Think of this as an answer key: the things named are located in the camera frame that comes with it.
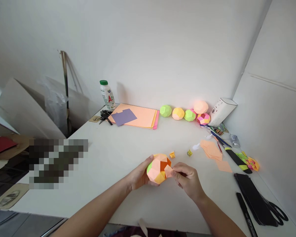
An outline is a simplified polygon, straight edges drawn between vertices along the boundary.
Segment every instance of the purple paper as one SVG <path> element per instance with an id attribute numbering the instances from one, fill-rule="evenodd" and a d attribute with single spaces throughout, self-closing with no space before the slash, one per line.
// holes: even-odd
<path id="1" fill-rule="evenodd" d="M 137 119 L 137 117 L 130 109 L 125 109 L 121 113 L 112 114 L 112 117 L 117 126 L 123 125 L 125 123 Z"/>

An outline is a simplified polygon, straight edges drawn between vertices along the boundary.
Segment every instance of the forearm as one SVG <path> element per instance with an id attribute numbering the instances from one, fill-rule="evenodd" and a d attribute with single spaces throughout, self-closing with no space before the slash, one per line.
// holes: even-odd
<path id="1" fill-rule="evenodd" d="M 241 229 L 208 196 L 194 202 L 214 237 L 245 237 Z"/>
<path id="2" fill-rule="evenodd" d="M 99 236 L 129 193 L 130 188 L 126 179 L 121 179 L 81 208 L 55 232 L 53 237 Z"/>

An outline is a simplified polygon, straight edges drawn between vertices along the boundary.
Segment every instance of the black case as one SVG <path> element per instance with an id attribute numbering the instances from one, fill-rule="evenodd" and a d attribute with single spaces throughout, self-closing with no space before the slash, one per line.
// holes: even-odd
<path id="1" fill-rule="evenodd" d="M 234 174 L 234 178 L 257 223 L 259 225 L 278 226 L 277 221 L 254 186 L 251 178 L 246 174 L 238 173 Z"/>

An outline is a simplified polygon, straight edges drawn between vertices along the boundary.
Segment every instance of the glue stick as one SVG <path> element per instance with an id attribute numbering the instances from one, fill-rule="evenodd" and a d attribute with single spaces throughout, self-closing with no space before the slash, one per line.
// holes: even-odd
<path id="1" fill-rule="evenodd" d="M 187 155 L 191 156 L 194 152 L 196 152 L 199 148 L 201 147 L 200 143 L 192 146 L 188 151 L 187 151 Z"/>

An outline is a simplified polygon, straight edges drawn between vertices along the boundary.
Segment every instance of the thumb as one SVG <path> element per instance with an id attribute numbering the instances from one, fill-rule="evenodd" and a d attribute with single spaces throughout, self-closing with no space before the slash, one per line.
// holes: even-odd
<path id="1" fill-rule="evenodd" d="M 139 166 L 142 169 L 146 169 L 147 166 L 154 160 L 154 155 L 150 155 L 146 160 L 144 160 Z"/>
<path id="2" fill-rule="evenodd" d="M 172 177 L 178 181 L 181 185 L 185 185 L 187 182 L 187 178 L 185 178 L 184 176 L 182 176 L 179 172 L 175 172 L 175 171 L 171 171 L 170 173 L 172 175 Z"/>

